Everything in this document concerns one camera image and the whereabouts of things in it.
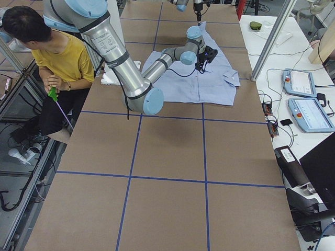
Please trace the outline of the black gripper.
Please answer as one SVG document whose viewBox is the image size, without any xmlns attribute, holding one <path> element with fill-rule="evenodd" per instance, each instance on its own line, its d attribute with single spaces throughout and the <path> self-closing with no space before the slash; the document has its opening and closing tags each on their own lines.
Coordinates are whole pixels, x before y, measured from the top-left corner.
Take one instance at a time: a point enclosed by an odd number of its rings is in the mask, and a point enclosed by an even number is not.
<svg viewBox="0 0 335 251">
<path fill-rule="evenodd" d="M 200 26 L 201 24 L 201 19 L 202 19 L 202 14 L 201 11 L 203 10 L 203 5 L 210 6 L 210 1 L 208 0 L 193 0 L 193 8 L 194 11 L 196 12 L 196 17 L 197 17 L 197 25 Z"/>
<path fill-rule="evenodd" d="M 211 63 L 216 55 L 218 54 L 218 50 L 213 49 L 209 46 L 206 46 L 204 51 L 199 54 L 199 63 L 205 64 L 205 63 Z"/>
</svg>

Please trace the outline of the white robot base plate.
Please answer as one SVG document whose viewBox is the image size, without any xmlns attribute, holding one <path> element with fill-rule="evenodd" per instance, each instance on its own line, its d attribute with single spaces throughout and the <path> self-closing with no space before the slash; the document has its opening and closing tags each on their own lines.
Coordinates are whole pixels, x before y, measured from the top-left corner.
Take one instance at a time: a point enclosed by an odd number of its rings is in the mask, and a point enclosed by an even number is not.
<svg viewBox="0 0 335 251">
<path fill-rule="evenodd" d="M 101 78 L 103 85 L 120 85 L 119 80 L 115 73 L 108 67 L 107 63 L 104 63 L 104 73 Z"/>
</svg>

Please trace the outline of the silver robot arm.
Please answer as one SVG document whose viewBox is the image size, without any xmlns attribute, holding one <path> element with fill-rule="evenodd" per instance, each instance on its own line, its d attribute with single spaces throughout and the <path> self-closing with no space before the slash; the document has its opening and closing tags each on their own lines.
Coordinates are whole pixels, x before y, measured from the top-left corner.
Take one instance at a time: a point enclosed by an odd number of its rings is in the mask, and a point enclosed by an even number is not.
<svg viewBox="0 0 335 251">
<path fill-rule="evenodd" d="M 180 12 L 184 12 L 186 10 L 187 4 L 189 0 L 168 0 L 169 3 L 176 6 L 176 9 Z M 208 8 L 212 4 L 212 1 L 203 1 L 203 0 L 195 0 L 192 1 L 193 12 L 196 14 L 197 25 L 200 26 L 202 22 L 202 10 L 204 5 Z"/>
<path fill-rule="evenodd" d="M 183 47 L 167 48 L 162 55 L 141 73 L 110 23 L 107 1 L 44 1 L 44 21 L 47 26 L 89 37 L 96 53 L 115 73 L 128 110 L 155 115 L 163 107 L 163 91 L 153 84 L 176 61 L 194 65 L 202 71 L 218 51 L 206 45 L 198 26 L 187 30 Z"/>
</svg>

